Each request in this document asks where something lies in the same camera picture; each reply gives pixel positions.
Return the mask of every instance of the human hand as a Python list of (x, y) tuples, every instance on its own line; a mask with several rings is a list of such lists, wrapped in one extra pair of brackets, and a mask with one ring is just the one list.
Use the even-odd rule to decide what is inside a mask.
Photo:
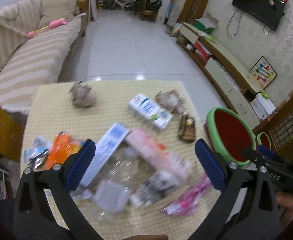
[(293, 220), (293, 195), (280, 191), (276, 194), (276, 201), (279, 206), (286, 208), (284, 216), (280, 220), (280, 226), (285, 229)]
[(168, 240), (167, 235), (140, 235), (140, 236), (130, 236), (123, 240)]

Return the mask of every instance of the table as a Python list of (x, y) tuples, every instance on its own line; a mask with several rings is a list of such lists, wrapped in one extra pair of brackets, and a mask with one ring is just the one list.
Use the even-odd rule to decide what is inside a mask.
[[(37, 135), (53, 140), (61, 130), (65, 130), (76, 138), (89, 138), (97, 142), (116, 121), (121, 121), (130, 128), (138, 126), (145, 128), (143, 122), (128, 111), (128, 102), (138, 93), (144, 93), (152, 98), (159, 91), (166, 92), (176, 89), (185, 99), (186, 111), (193, 113), (195, 117), (197, 137), (207, 140), (194, 106), (181, 82), (90, 82), (89, 85), (98, 95), (97, 106), (90, 109), (78, 109), (72, 106), (71, 96), (68, 93), (72, 85), (73, 83), (70, 82), (43, 85), (39, 88), (34, 97), (24, 133), (21, 174), (26, 168), (23, 152), (32, 145)], [(179, 123), (180, 117), (174, 116), (164, 130), (155, 132), (147, 128), (147, 131), (170, 150), (194, 163), (189, 178), (189, 185), (192, 185), (199, 182), (204, 171), (195, 156), (194, 143), (187, 144), (177, 137)], [(136, 178), (139, 184), (144, 179), (138, 176)], [(75, 202), (88, 222), (105, 240), (123, 239), (143, 234), (167, 234), (171, 240), (185, 240), (194, 233), (219, 197), (219, 191), (209, 188), (201, 199), (197, 213), (192, 217), (172, 218), (159, 212), (168, 203), (174, 201), (186, 188), (187, 185), (181, 187), (175, 193), (150, 207), (137, 209), (128, 206), (127, 210), (117, 215), (116, 219), (106, 223), (96, 221), (96, 213), (93, 212), (93, 204), (90, 200), (75, 200)], [(48, 197), (48, 202), (58, 224), (67, 228), (53, 198)]]

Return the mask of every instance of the green box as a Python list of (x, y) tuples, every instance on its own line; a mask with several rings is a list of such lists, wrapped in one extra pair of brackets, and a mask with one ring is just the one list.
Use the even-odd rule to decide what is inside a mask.
[(194, 21), (193, 26), (198, 28), (201, 31), (204, 31), (207, 34), (211, 34), (213, 29), (206, 29), (202, 23), (198, 22), (197, 20)]

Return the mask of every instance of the stuffed toy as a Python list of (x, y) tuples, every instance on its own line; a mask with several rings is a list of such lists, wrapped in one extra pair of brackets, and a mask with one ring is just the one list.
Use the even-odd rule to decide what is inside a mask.
[(97, 96), (90, 93), (91, 89), (88, 85), (82, 85), (82, 81), (74, 83), (69, 91), (72, 94), (72, 104), (80, 108), (95, 106)]
[(53, 29), (53, 28), (56, 28), (60, 25), (66, 25), (66, 24), (67, 24), (67, 21), (64, 18), (61, 18), (59, 20), (54, 20), (54, 21), (50, 22), (49, 25), (46, 27), (42, 27), (41, 29), (36, 30), (34, 32), (29, 32), (28, 37), (31, 39), (32, 37), (34, 37), (35, 35), (39, 34), (40, 32), (42, 32), (46, 29)]

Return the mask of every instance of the metal screw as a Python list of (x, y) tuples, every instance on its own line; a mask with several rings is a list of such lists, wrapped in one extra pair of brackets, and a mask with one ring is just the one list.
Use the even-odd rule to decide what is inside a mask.
[(266, 173), (267, 169), (264, 166), (261, 166), (260, 171), (263, 172), (263, 173)]
[(238, 167), (238, 165), (236, 163), (229, 163), (229, 167), (235, 170)]
[(30, 172), (31, 172), (31, 168), (29, 168), (29, 167), (25, 168), (25, 170), (24, 170), (25, 174), (29, 174)]
[(61, 169), (61, 164), (60, 163), (57, 163), (57, 164), (53, 165), (53, 169), (55, 171), (58, 171), (59, 169)]

